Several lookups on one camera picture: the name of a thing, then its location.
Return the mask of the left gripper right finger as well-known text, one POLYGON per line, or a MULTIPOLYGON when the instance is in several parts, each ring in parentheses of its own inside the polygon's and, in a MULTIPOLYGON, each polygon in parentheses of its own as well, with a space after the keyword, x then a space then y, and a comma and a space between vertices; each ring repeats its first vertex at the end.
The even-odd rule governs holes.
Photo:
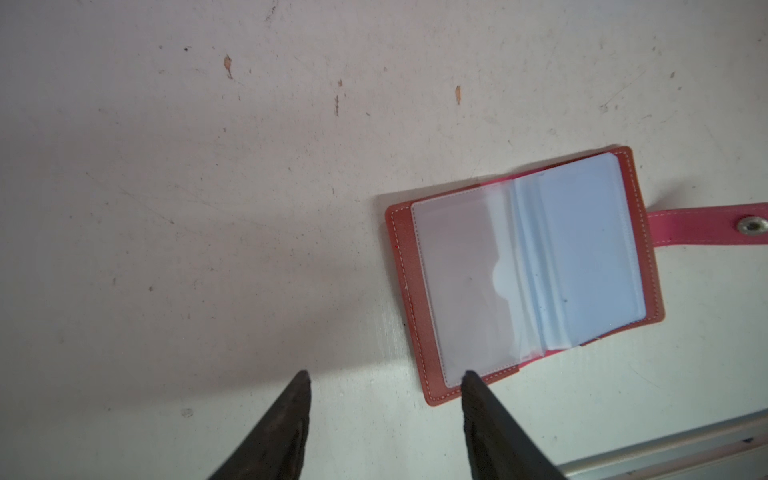
POLYGON ((462 379, 461 401, 474 479, 565 479, 474 371, 462 379))

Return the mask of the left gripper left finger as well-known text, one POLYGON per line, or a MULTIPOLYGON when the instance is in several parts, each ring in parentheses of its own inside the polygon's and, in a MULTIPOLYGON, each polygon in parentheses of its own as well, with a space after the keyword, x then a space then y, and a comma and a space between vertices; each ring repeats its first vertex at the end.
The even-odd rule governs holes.
POLYGON ((213 479, 298 479, 309 433, 311 379, 299 371, 213 479))

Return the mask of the red leather card holder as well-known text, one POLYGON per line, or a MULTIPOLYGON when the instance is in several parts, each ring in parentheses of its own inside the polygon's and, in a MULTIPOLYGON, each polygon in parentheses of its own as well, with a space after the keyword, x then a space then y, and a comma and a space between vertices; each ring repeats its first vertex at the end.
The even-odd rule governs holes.
POLYGON ((763 203, 650 212, 629 147, 388 207, 427 404, 664 319, 655 251, 763 245, 763 203))

